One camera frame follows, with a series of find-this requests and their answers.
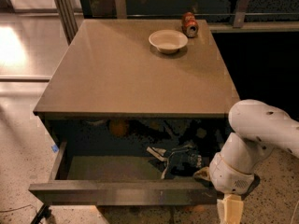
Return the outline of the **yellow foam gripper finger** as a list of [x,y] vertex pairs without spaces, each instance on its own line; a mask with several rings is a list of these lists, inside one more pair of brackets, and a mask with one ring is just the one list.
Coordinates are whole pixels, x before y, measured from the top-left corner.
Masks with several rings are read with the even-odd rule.
[[240,224],[244,210],[244,202],[239,195],[225,194],[217,200],[220,224]]
[[196,171],[193,174],[193,178],[195,180],[210,181],[209,168],[208,167],[203,167],[200,170]]

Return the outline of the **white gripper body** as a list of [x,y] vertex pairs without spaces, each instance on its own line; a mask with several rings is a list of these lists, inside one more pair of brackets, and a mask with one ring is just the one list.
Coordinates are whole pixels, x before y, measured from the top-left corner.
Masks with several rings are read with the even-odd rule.
[[224,194],[245,194],[252,182],[254,174],[245,175],[227,164],[220,152],[216,153],[209,164],[209,176],[214,188]]

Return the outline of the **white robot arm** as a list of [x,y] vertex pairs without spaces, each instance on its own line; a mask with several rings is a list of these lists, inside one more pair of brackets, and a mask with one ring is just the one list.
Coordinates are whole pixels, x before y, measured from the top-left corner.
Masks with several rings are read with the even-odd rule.
[[228,114],[233,131],[208,167],[194,175],[212,183],[220,224],[240,224],[244,196],[258,185],[256,165],[280,148],[299,157],[299,122],[285,111],[257,100],[235,103]]

